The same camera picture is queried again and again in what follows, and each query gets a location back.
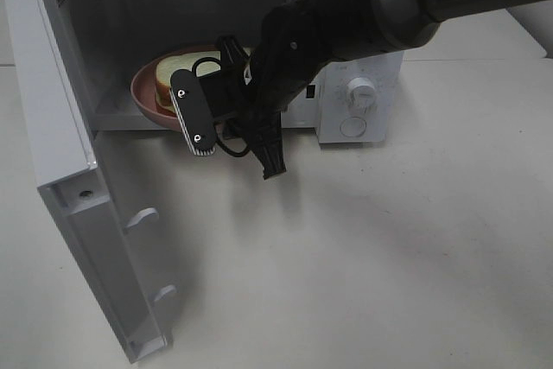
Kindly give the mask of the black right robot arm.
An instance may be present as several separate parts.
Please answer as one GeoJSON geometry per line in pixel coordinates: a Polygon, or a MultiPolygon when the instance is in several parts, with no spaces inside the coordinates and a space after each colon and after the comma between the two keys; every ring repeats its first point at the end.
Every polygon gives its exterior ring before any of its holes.
{"type": "Polygon", "coordinates": [[[230,36],[217,41],[219,70],[204,76],[210,99],[228,97],[217,115],[203,112],[203,129],[188,146],[206,156],[221,145],[217,123],[245,142],[265,177],[285,170],[280,115],[328,64],[427,44],[456,17],[544,0],[289,0],[263,19],[260,40],[246,53],[230,36]]]}

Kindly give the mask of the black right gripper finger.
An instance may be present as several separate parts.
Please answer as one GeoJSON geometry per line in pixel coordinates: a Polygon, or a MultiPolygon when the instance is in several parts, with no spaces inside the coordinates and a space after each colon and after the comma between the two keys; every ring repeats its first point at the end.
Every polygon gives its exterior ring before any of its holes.
{"type": "Polygon", "coordinates": [[[222,70],[243,69],[249,60],[249,53],[240,45],[234,35],[220,36],[215,42],[215,47],[219,50],[222,70]]]}
{"type": "Polygon", "coordinates": [[[250,148],[262,165],[264,179],[286,172],[280,120],[270,120],[258,126],[251,133],[250,148]]]}

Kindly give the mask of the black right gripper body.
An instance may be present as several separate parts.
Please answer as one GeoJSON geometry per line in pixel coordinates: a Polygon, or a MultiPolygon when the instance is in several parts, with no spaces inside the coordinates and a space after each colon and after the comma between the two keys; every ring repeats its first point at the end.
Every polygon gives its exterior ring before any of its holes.
{"type": "Polygon", "coordinates": [[[282,148],[280,114],[246,97],[245,86],[233,65],[214,57],[200,58],[196,61],[196,76],[213,119],[224,125],[223,137],[239,137],[249,149],[282,148]]]}

